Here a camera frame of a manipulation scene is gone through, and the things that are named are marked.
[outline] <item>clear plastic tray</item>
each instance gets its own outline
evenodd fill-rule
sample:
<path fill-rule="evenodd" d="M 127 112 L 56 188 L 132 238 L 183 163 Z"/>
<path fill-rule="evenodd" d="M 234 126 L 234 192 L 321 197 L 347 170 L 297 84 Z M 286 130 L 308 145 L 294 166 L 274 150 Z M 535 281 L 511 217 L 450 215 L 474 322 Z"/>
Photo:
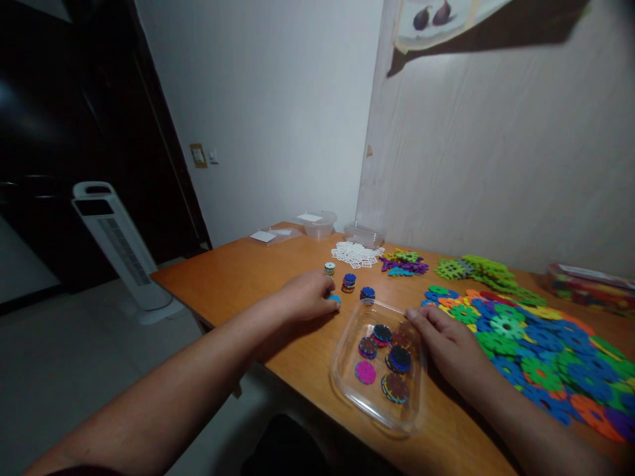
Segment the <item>clear plastic tray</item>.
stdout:
<path fill-rule="evenodd" d="M 402 376 L 408 384 L 410 398 L 403 405 L 392 403 L 382 391 L 382 378 L 390 372 L 384 361 L 390 346 L 379 349 L 377 357 L 368 361 L 377 372 L 374 383 L 365 385 L 355 376 L 357 362 L 364 360 L 358 351 L 359 341 L 370 336 L 377 324 L 388 326 L 391 331 L 399 329 L 406 332 L 413 343 L 412 364 L 408 373 Z M 373 299 L 360 300 L 331 361 L 331 378 L 335 388 L 382 424 L 382 429 L 399 435 L 414 435 L 423 429 L 425 422 L 425 372 L 427 362 L 421 337 L 406 321 L 403 312 Z"/>

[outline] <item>person's arm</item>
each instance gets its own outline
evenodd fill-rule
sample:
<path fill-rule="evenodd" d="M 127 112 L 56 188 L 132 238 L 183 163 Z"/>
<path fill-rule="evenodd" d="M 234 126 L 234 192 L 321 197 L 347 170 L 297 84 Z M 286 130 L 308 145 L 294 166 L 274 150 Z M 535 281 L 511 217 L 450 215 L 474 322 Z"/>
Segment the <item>person's arm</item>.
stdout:
<path fill-rule="evenodd" d="M 527 475 L 611 475 L 611 463 L 523 397 L 495 369 L 474 334 L 433 306 L 408 309 L 444 378 L 492 425 Z"/>
<path fill-rule="evenodd" d="M 254 353 L 293 321 L 337 311 L 333 280 L 302 274 L 143 377 L 44 454 L 26 475 L 80 465 L 164 474 L 223 405 Z"/>

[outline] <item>tower fan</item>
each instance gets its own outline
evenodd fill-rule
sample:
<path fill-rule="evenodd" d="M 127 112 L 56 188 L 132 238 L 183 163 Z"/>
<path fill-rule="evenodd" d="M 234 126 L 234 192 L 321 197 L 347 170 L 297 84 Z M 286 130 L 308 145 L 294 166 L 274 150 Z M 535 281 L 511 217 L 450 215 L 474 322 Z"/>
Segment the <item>tower fan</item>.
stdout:
<path fill-rule="evenodd" d="M 112 185 L 80 182 L 73 196 L 77 213 L 136 302 L 119 303 L 121 311 L 150 325 L 182 310 L 180 302 L 150 279 L 157 265 Z"/>

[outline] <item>dark baseboard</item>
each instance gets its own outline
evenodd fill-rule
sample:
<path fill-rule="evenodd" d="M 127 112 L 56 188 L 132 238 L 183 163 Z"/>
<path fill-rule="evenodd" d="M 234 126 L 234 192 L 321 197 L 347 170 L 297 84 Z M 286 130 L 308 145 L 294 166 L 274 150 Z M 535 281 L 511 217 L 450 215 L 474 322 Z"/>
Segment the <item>dark baseboard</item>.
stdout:
<path fill-rule="evenodd" d="M 50 288 L 35 291 L 34 293 L 27 294 L 26 296 L 16 297 L 15 299 L 5 303 L 0 303 L 0 316 L 9 314 L 10 312 L 22 309 L 23 307 L 30 306 L 40 301 L 44 301 L 50 297 L 52 298 L 53 296 L 62 294 L 63 292 L 64 287 L 61 284 L 58 284 L 56 286 L 51 286 Z"/>

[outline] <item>white lattice pieces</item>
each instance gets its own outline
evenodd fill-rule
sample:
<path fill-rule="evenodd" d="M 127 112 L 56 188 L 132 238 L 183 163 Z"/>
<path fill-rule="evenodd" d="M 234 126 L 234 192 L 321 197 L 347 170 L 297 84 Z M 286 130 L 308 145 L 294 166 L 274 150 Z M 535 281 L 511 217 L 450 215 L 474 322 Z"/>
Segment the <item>white lattice pieces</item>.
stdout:
<path fill-rule="evenodd" d="M 340 241 L 336 248 L 331 250 L 331 256 L 338 261 L 343 261 L 351 265 L 353 269 L 372 268 L 378 263 L 377 257 L 384 254 L 385 248 L 370 250 L 364 248 L 359 243 L 350 241 Z"/>

